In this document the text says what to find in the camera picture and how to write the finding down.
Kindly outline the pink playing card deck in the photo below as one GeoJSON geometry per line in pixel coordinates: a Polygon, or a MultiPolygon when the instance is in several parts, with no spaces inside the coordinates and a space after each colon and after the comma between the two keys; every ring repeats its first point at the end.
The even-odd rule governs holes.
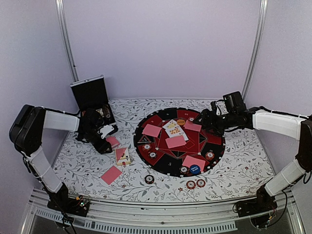
{"type": "Polygon", "coordinates": [[[112,149],[115,149],[115,148],[117,148],[120,145],[120,142],[114,136],[107,137],[106,141],[111,144],[112,149]]]}

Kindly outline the orange big blind button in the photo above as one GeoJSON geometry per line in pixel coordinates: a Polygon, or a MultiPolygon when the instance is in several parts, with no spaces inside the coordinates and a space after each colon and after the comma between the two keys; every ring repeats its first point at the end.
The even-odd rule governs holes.
{"type": "Polygon", "coordinates": [[[178,125],[183,126],[186,123],[186,120],[178,119],[176,122],[177,122],[178,125]]]}

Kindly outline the ten of hearts card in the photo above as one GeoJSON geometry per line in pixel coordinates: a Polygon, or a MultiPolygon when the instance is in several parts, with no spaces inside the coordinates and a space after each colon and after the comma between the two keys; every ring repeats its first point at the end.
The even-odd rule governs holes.
{"type": "Polygon", "coordinates": [[[173,127],[165,130],[169,137],[177,137],[184,135],[184,131],[179,127],[173,127]]]}

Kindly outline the orange chip sector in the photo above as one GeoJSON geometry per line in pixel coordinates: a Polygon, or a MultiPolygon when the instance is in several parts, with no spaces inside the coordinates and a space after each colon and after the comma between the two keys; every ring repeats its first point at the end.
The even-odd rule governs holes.
{"type": "Polygon", "coordinates": [[[143,149],[144,151],[149,151],[149,150],[151,149],[151,144],[144,144],[144,145],[142,146],[142,149],[143,149]]]}
{"type": "Polygon", "coordinates": [[[213,160],[214,157],[215,157],[215,155],[214,155],[213,152],[207,152],[207,153],[205,154],[205,158],[206,158],[208,161],[213,160]]]}

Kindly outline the pink card mat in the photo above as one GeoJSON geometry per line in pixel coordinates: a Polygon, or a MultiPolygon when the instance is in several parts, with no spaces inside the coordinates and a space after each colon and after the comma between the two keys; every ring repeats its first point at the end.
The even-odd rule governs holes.
{"type": "Polygon", "coordinates": [[[183,136],[175,136],[165,139],[167,147],[169,149],[184,146],[186,141],[183,136]]]}

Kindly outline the dark chip sector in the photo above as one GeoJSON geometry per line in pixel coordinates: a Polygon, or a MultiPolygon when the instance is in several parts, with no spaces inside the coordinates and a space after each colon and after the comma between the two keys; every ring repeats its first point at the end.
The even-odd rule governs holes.
{"type": "Polygon", "coordinates": [[[150,152],[149,153],[149,157],[150,158],[156,158],[157,157],[157,153],[156,152],[150,152]]]}
{"type": "Polygon", "coordinates": [[[181,174],[185,175],[185,174],[187,174],[189,172],[189,168],[186,167],[186,166],[181,166],[179,168],[179,171],[180,171],[181,174]]]}

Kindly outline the single pink playing card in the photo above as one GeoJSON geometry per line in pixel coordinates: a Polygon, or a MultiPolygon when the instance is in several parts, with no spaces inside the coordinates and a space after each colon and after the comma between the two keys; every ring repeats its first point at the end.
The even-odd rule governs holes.
{"type": "Polygon", "coordinates": [[[151,124],[147,124],[142,133],[144,135],[147,135],[147,136],[151,136],[151,137],[158,137],[160,131],[162,130],[161,127],[158,127],[158,126],[154,126],[154,125],[151,125],[151,124]]]}

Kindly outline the pink card sector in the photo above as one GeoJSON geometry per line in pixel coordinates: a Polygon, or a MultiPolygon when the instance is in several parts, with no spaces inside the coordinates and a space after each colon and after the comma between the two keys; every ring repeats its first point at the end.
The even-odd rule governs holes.
{"type": "Polygon", "coordinates": [[[197,165],[200,167],[200,170],[203,171],[205,167],[205,160],[203,159],[198,159],[192,156],[186,156],[185,159],[183,160],[182,165],[190,168],[192,165],[197,165]]]}

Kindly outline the dark brown chip stack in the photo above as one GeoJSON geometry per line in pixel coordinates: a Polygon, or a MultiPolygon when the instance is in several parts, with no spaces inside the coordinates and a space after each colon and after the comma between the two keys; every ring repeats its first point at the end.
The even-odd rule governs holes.
{"type": "Polygon", "coordinates": [[[144,180],[147,184],[153,184],[155,179],[152,175],[147,175],[144,180]]]}

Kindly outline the blue small blind button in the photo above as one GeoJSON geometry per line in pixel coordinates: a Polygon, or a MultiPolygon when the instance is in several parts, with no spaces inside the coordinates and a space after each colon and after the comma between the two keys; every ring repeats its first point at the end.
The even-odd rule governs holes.
{"type": "Polygon", "coordinates": [[[190,166],[190,173],[197,175],[201,172],[200,167],[198,165],[191,165],[190,166]]]}

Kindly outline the dark chip bottom sector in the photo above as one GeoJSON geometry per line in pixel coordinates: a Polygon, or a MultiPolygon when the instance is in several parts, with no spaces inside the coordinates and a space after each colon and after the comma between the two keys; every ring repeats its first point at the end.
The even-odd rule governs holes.
{"type": "Polygon", "coordinates": [[[187,174],[189,172],[189,168],[186,167],[186,166],[181,166],[179,168],[179,171],[180,171],[181,174],[185,175],[185,174],[187,174]]]}

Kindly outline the orange chip stack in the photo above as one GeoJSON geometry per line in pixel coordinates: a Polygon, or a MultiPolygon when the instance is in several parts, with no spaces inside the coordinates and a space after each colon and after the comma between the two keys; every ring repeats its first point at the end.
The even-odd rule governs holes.
{"type": "Polygon", "coordinates": [[[190,190],[194,189],[196,187],[196,183],[192,180],[187,181],[186,187],[190,190]]]}

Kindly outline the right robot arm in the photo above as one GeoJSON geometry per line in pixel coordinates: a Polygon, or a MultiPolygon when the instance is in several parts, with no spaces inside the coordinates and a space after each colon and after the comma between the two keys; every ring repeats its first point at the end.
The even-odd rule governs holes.
{"type": "Polygon", "coordinates": [[[280,171],[257,189],[255,198],[236,202],[233,211],[239,217],[265,213],[264,217],[253,218],[252,224],[268,228],[277,223],[273,220],[277,212],[276,195],[285,194],[301,179],[307,183],[312,176],[312,117],[264,106],[248,108],[239,91],[224,95],[221,102],[225,104],[225,114],[213,101],[210,109],[204,109],[193,123],[218,137],[235,130],[257,131],[270,163],[280,171]]]}

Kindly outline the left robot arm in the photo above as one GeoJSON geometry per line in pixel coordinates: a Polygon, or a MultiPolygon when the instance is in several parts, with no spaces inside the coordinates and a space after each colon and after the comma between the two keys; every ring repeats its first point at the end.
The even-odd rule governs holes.
{"type": "Polygon", "coordinates": [[[27,170],[42,184],[49,196],[47,207],[64,216],[86,217],[89,200],[83,196],[70,198],[67,186],[53,171],[42,147],[45,129],[76,132],[77,140],[91,143],[100,154],[112,152],[107,136],[118,131],[115,122],[104,118],[96,109],[88,108],[76,114],[25,104],[9,131],[15,149],[22,154],[27,170]]]}

